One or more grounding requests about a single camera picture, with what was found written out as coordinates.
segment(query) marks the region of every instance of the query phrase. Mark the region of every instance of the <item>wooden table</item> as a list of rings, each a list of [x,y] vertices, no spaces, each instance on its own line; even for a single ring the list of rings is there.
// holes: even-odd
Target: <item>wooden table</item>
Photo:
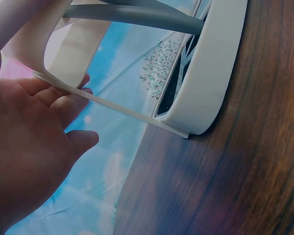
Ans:
[[[149,127],[116,235],[294,235],[294,0],[250,0],[222,111],[184,140]]]

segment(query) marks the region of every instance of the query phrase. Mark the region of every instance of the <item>thin white plastic rod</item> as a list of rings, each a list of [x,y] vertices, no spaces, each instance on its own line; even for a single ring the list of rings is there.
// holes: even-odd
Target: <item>thin white plastic rod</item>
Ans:
[[[126,116],[136,118],[136,119],[138,119],[140,121],[144,121],[144,122],[147,122],[147,123],[152,124],[152,125],[157,125],[158,124],[158,120],[156,120],[156,119],[154,119],[152,117],[137,113],[137,112],[135,112],[133,110],[130,110],[130,109],[125,108],[125,107],[123,107],[121,105],[115,104],[115,103],[113,103],[111,101],[107,101],[107,100],[102,99],[102,98],[100,98],[98,96],[95,96],[95,95],[89,94],[87,92],[84,92],[84,91],[82,91],[80,89],[68,86],[67,84],[60,81],[59,79],[57,79],[56,77],[54,77],[50,73],[49,74],[42,74],[40,72],[34,71],[33,75],[35,77],[37,77],[37,78],[40,78],[40,79],[50,83],[51,85],[53,85],[53,86],[55,86],[55,87],[57,87],[59,89],[67,91],[70,94],[75,94],[77,96],[83,97],[85,99],[88,99],[88,100],[93,101],[95,103],[98,103],[100,105],[103,105],[103,106],[105,106],[107,108],[113,109],[113,110],[115,110],[115,111],[117,111],[117,112],[119,112],[121,114],[126,115]]]

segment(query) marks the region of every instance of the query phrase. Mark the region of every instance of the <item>finger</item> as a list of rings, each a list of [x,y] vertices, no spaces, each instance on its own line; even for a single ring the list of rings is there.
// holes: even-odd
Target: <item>finger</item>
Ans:
[[[88,74],[85,75],[82,83],[78,87],[81,89],[83,86],[85,86],[90,80],[90,76]],[[62,96],[66,96],[68,93],[66,91],[63,91],[61,89],[55,88],[55,87],[49,87],[48,89],[40,90],[37,92],[34,97],[38,99],[40,102],[42,102],[44,105],[49,107],[52,105],[57,99],[59,99]]]
[[[42,90],[34,95],[34,98],[42,102],[47,107],[50,107],[59,98],[68,95],[66,91],[60,90],[56,87],[50,87]]]
[[[26,91],[30,96],[34,96],[40,91],[48,89],[51,85],[48,82],[45,82],[42,79],[33,77],[33,78],[17,78],[15,79],[21,87]]]
[[[99,135],[94,131],[71,131],[67,136],[76,151],[76,161],[99,142]]]
[[[51,0],[2,0],[0,2],[0,49]]]
[[[92,90],[89,88],[83,89],[83,91],[92,94]],[[50,108],[59,115],[62,121],[62,128],[66,129],[85,109],[89,104],[89,100],[76,96],[74,94],[63,96],[57,99]]]

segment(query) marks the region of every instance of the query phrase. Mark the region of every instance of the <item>printed tree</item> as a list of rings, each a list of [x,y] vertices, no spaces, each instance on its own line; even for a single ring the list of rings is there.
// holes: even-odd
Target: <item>printed tree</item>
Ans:
[[[147,81],[149,86],[147,90],[152,91],[152,98],[159,99],[172,69],[179,46],[179,40],[161,41],[155,50],[145,55],[147,64],[143,67],[144,74],[140,76],[140,79],[144,82]]]

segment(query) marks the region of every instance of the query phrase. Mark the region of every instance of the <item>hand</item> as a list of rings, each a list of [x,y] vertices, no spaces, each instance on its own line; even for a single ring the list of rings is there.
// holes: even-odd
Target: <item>hand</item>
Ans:
[[[3,0],[0,50],[47,2]],[[41,206],[97,144],[96,132],[64,132],[87,104],[39,79],[0,79],[0,234]]]

